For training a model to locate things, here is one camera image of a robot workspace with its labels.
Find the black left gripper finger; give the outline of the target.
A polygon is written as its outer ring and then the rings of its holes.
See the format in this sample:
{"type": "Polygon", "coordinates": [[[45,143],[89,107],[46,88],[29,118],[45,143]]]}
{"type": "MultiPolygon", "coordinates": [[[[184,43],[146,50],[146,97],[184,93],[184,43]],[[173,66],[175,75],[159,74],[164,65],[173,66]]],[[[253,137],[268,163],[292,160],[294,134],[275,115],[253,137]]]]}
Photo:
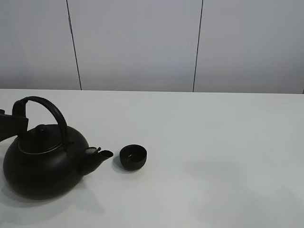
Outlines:
{"type": "Polygon", "coordinates": [[[29,120],[26,117],[5,114],[0,110],[0,141],[27,132],[29,120]]]}

